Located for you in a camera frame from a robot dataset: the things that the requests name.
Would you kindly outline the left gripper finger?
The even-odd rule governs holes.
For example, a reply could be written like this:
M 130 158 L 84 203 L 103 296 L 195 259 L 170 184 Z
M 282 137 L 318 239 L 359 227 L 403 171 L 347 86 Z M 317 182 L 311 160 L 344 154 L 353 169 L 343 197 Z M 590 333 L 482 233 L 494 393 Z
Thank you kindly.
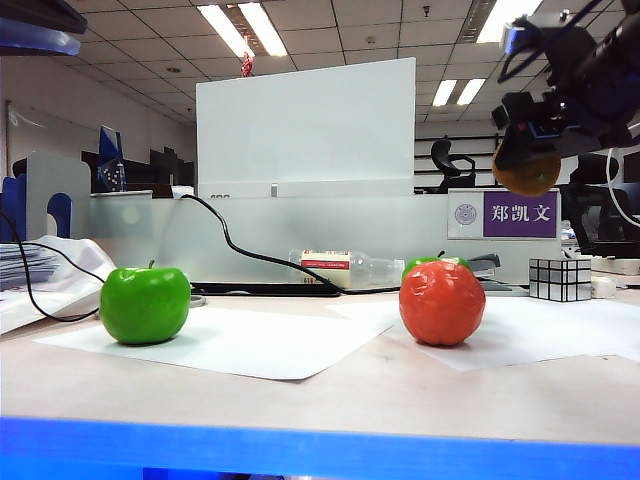
M 63 31 L 1 19 L 2 56 L 76 56 L 79 51 L 80 42 Z
M 1 0 L 1 17 L 76 34 L 88 28 L 85 17 L 63 0 Z

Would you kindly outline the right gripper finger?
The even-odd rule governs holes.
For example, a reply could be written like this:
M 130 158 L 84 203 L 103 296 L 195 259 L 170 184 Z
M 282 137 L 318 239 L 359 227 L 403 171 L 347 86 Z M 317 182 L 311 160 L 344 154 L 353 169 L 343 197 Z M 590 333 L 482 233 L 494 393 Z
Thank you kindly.
M 529 92 L 508 92 L 501 103 L 492 110 L 492 120 L 499 129 L 515 122 L 532 120 L 535 113 L 534 100 Z
M 510 124 L 495 152 L 494 164 L 498 169 L 513 169 L 549 153 L 550 145 L 535 138 L 529 124 Z

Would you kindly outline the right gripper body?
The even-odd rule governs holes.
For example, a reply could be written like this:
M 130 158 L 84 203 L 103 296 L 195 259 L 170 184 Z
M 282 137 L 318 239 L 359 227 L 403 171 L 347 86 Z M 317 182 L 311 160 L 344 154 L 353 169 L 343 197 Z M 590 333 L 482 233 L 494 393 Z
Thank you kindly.
M 551 90 L 525 96 L 524 153 L 578 155 L 630 145 L 630 26 L 597 42 L 580 26 L 526 24 L 550 66 Z

